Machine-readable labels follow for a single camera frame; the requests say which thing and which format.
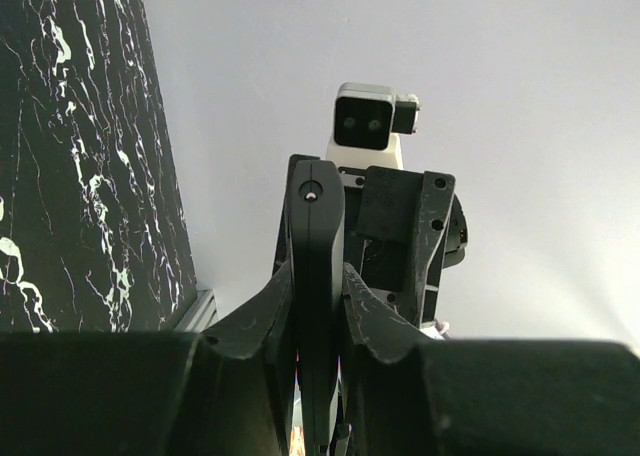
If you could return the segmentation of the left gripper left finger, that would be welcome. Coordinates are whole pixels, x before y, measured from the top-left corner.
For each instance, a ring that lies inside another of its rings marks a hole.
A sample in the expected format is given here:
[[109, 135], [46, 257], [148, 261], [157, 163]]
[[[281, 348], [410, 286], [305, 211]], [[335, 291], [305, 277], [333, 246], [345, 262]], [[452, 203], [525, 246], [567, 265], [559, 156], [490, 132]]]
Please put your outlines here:
[[284, 455], [295, 352], [283, 266], [201, 333], [5, 334], [5, 455]]

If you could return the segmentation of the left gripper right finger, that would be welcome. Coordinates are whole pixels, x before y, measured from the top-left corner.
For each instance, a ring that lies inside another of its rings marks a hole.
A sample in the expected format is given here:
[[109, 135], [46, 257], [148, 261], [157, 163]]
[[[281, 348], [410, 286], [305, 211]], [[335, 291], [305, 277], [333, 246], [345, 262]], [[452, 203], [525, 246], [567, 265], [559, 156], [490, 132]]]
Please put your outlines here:
[[344, 269], [341, 369], [362, 455], [635, 455], [639, 359], [598, 341], [428, 338]]

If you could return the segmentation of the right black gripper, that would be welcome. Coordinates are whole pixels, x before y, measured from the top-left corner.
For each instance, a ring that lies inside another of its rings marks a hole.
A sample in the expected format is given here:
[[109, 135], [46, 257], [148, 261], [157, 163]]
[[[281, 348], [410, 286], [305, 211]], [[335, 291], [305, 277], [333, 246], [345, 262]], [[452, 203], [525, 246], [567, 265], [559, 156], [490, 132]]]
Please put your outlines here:
[[[289, 157], [273, 274], [289, 258], [290, 182], [300, 161]], [[391, 306], [410, 306], [409, 321], [422, 323], [424, 306], [437, 304], [441, 272], [462, 262], [469, 232], [451, 174], [371, 166], [339, 169], [347, 197], [345, 259]]]

